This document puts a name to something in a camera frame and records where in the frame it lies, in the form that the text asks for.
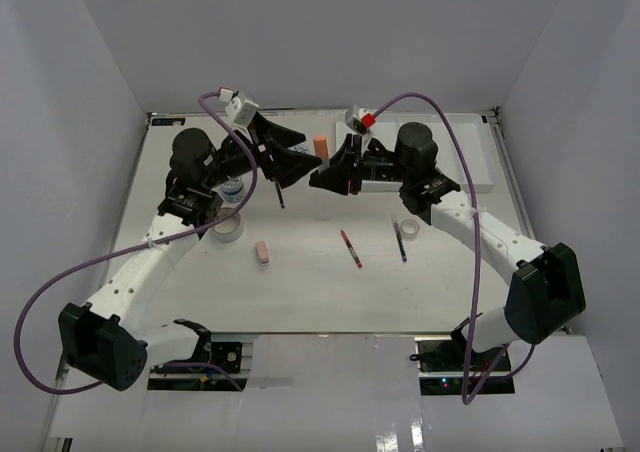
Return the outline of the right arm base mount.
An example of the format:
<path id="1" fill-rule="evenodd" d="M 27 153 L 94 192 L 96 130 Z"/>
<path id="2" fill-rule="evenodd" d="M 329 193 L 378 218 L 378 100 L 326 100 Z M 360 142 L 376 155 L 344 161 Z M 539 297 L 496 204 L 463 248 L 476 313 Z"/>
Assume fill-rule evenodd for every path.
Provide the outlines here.
<path id="1" fill-rule="evenodd" d="M 480 382 L 501 347 L 471 353 L 468 393 Z M 459 396 L 462 394 L 465 347 L 450 336 L 437 340 L 427 337 L 415 341 L 415 351 L 409 356 L 418 368 L 422 396 Z M 514 380 L 508 378 L 513 366 L 507 352 L 501 357 L 479 394 L 510 395 L 515 393 Z"/>

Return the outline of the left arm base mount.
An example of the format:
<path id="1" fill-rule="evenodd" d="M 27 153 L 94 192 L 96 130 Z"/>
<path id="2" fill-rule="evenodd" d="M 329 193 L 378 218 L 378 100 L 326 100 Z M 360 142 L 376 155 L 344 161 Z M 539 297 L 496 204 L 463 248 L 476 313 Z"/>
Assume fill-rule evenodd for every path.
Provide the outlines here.
<path id="1" fill-rule="evenodd" d="M 241 392 L 252 366 L 255 338 L 213 333 L 176 319 L 149 336 L 147 389 L 173 392 Z"/>

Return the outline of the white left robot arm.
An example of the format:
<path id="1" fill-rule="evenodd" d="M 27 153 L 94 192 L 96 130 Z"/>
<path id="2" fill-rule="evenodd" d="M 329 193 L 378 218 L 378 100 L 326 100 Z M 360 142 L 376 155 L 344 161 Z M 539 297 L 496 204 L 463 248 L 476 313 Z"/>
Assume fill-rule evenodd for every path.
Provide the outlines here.
<path id="1" fill-rule="evenodd" d="M 155 332 L 139 324 L 151 299 L 179 261 L 222 218 L 222 183 L 262 169 L 266 179 L 289 187 L 319 167 L 319 157 L 297 151 L 300 132 L 255 114 L 246 126 L 214 145 L 199 128 L 174 138 L 165 197 L 141 243 L 119 270 L 83 305 L 67 304 L 58 317 L 67 364 L 124 391 L 148 369 L 177 362 L 191 371 L 211 359 L 212 334 L 203 325 L 176 319 Z"/>

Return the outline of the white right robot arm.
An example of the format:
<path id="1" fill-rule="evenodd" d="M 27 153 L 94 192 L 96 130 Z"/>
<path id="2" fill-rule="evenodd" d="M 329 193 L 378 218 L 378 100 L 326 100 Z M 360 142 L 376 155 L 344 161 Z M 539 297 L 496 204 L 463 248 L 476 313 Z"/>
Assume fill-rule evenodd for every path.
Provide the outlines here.
<path id="1" fill-rule="evenodd" d="M 312 187 L 357 194 L 364 181 L 398 182 L 403 205 L 426 224 L 479 253 L 508 287 L 506 302 L 475 312 L 451 334 L 453 362 L 472 371 L 488 350 L 522 340 L 538 345 L 586 308 L 575 252 L 563 243 L 546 246 L 473 206 L 471 196 L 437 166 L 438 146 L 419 122 L 402 125 L 392 150 L 373 139 L 364 146 L 346 136 L 328 166 L 314 172 Z"/>

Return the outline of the orange marker pen body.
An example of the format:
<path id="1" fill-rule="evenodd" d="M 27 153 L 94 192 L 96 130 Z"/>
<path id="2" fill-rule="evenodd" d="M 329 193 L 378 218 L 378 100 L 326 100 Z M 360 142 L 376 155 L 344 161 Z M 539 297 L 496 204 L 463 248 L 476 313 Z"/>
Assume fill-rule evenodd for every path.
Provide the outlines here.
<path id="1" fill-rule="evenodd" d="M 321 159 L 321 165 L 317 168 L 317 172 L 321 173 L 330 166 L 330 154 L 328 141 L 325 136 L 316 136 L 313 139 L 315 155 Z"/>

